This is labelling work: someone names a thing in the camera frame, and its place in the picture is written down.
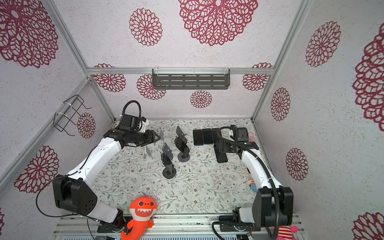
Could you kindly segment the teal green phone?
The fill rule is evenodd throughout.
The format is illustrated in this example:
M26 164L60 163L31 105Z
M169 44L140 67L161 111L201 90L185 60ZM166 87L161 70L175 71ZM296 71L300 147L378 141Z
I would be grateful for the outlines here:
M214 144L212 129L202 129L204 145Z

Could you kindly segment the blue phone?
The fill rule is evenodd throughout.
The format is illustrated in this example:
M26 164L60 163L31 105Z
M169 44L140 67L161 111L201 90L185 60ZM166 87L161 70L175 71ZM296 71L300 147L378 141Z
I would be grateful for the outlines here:
M221 140L221 138L220 138L221 133L219 132L219 128L211 129L211 131L212 131L212 136L213 136L213 143L216 144L217 142L219 142Z
M193 130L193 142L195 146L203 146L204 138L202 130Z

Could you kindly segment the black phone stand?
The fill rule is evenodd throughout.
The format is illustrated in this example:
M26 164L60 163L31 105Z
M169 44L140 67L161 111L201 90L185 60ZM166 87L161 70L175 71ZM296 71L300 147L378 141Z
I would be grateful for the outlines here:
M178 141L176 145L177 149L183 153L185 156L189 155L190 149L187 144L185 144L183 141Z
M217 163L227 163L228 162L228 158L227 158L227 154L224 153L224 152L220 152L218 148L214 148L215 150L215 154L216 154L216 159L217 159Z

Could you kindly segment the black phone front stand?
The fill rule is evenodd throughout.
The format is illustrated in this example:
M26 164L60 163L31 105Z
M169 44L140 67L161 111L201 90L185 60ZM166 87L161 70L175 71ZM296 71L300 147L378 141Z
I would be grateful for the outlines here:
M227 163L228 162L228 158L227 158L227 154L224 153L224 152L220 152L218 148L214 148L215 150L215 154L216 154L216 159L217 159L217 163Z

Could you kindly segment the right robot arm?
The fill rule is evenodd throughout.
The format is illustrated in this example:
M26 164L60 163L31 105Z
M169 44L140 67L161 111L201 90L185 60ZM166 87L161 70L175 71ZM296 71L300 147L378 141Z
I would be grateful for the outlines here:
M294 193L275 178L262 160L256 142L250 139L247 128L235 125L215 130L216 145L220 153L237 154L246 165L257 188L250 207L234 210L241 223L253 224L258 229L290 226L293 222Z

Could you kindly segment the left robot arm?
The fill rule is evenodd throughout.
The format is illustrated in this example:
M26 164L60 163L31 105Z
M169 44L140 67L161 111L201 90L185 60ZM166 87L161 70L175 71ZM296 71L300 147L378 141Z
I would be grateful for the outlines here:
M161 139L146 128L148 123L146 118L125 115L78 166L64 176L58 175L53 180L56 206L122 228L123 211L100 201L91 187L99 172L124 147L144 147Z

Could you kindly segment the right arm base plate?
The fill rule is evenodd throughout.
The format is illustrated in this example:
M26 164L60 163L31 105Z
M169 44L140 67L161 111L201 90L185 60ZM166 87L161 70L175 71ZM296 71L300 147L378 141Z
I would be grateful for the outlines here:
M252 232L261 230L252 223L243 223L240 219L229 215L219 216L219 221L221 222L219 224L221 232Z

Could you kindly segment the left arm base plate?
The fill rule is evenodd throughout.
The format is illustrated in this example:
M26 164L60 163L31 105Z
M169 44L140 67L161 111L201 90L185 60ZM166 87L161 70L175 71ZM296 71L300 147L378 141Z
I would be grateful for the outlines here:
M123 224L118 227L112 223L106 223L104 221L100 221L97 229L97 233L106 234L106 233L121 233L124 231L126 226Z

